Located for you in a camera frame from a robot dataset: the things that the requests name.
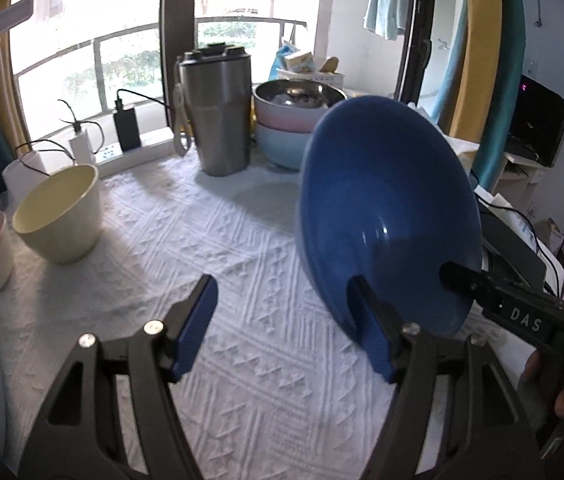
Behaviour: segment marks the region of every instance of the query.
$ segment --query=stainless steel tumbler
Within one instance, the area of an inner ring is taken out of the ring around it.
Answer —
[[[251,162],[251,56],[223,43],[187,52],[179,78],[204,172],[244,170]]]

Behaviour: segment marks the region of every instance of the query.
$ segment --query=window railing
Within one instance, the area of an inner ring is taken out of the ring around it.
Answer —
[[[299,22],[296,20],[281,20],[278,18],[262,18],[262,17],[258,17],[258,16],[214,16],[214,17],[207,17],[207,18],[196,18],[195,19],[195,45],[199,46],[200,45],[200,39],[204,38],[204,35],[202,35],[202,37],[200,36],[200,25],[204,25],[204,24],[212,24],[212,23],[218,23],[218,24],[231,24],[231,23],[236,23],[236,24],[245,24],[245,25],[254,25],[255,27],[257,27],[258,23],[273,23],[273,24],[278,24],[279,25],[279,34],[278,34],[278,46],[282,46],[284,38],[287,35],[287,25],[291,27],[290,33],[289,33],[289,40],[291,42],[295,42],[295,35],[296,35],[296,30],[297,27],[304,27],[307,28],[307,23],[306,22]],[[138,32],[145,32],[147,30],[157,30],[159,27],[158,23],[148,23],[146,25],[140,25],[138,27],[132,27],[132,28],[126,28],[124,30],[119,30],[117,32],[112,32],[111,34],[106,34],[104,36],[99,36],[97,38],[94,38],[92,40],[87,40],[87,41],[82,41],[81,43],[77,43],[74,45],[71,45],[70,47],[64,48],[58,52],[56,52],[55,54],[52,54],[51,56],[45,57],[44,59],[33,63],[31,66],[26,67],[25,69],[21,70],[20,72],[16,73],[14,75],[14,81],[15,81],[15,89],[17,90],[19,97],[20,97],[20,102],[21,101],[21,90],[20,90],[20,78],[22,76],[25,76],[26,74],[32,72],[33,70],[38,69],[39,67],[42,67],[43,65],[47,64],[48,62],[51,62],[53,60],[59,59],[60,57],[66,56],[67,54],[70,54],[72,52],[75,52],[77,50],[81,50],[83,48],[88,48],[90,47],[92,49],[92,54],[93,54],[93,67],[94,67],[94,73],[95,73],[95,85],[97,87],[97,96],[98,96],[98,100],[99,100],[99,108],[100,111],[96,112],[95,114],[92,114],[90,117],[88,117],[88,119],[94,119],[94,118],[98,118],[101,117],[105,114],[110,113],[113,108],[110,107],[109,105],[109,96],[107,93],[107,89],[106,89],[106,77],[104,74],[104,63],[102,63],[102,43],[104,43],[105,41],[109,41],[109,40],[113,40],[114,38],[120,38],[123,36],[128,36],[130,34],[136,34]],[[217,39],[217,40],[221,40],[222,39],[222,30],[220,30],[220,33],[217,35],[217,37],[211,37],[211,39]],[[241,40],[242,38],[235,38],[235,37],[231,37],[230,35],[228,36],[228,38],[226,38],[227,40]],[[271,63],[273,60],[273,56],[274,56],[274,52],[271,53]],[[65,128],[59,128],[49,134],[46,134],[44,136],[40,136],[39,139],[47,139],[48,137],[52,137],[53,135],[56,135],[57,133],[61,132],[63,129]]]

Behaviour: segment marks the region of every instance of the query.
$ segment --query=window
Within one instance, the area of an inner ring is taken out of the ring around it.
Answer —
[[[313,49],[318,7],[319,0],[195,0],[195,37],[198,46],[246,47],[254,82],[262,82],[283,39]],[[109,112],[121,87],[162,97],[158,20],[159,0],[35,0],[33,18],[11,31],[31,139],[65,128],[60,98],[86,119]]]
[[[244,46],[252,56],[253,81],[263,82],[282,38],[313,50],[318,7],[319,0],[195,0],[198,46]]]
[[[87,118],[110,110],[121,86],[161,96],[158,16],[159,0],[35,0],[33,17],[11,31],[31,138],[65,126],[60,98]]]

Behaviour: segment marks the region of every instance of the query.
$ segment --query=stainless steel bowl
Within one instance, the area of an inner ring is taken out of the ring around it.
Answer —
[[[257,122],[285,132],[310,133],[331,107],[347,99],[324,83],[276,79],[254,90]]]

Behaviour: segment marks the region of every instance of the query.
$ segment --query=basket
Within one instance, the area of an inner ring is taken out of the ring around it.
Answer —
[[[344,86],[344,75],[343,74],[329,74],[324,72],[309,72],[296,74],[295,72],[289,72],[288,70],[283,70],[282,68],[277,69],[278,79],[308,79],[309,81],[315,81],[318,83],[324,83],[325,85],[332,86],[338,90],[342,90]]]

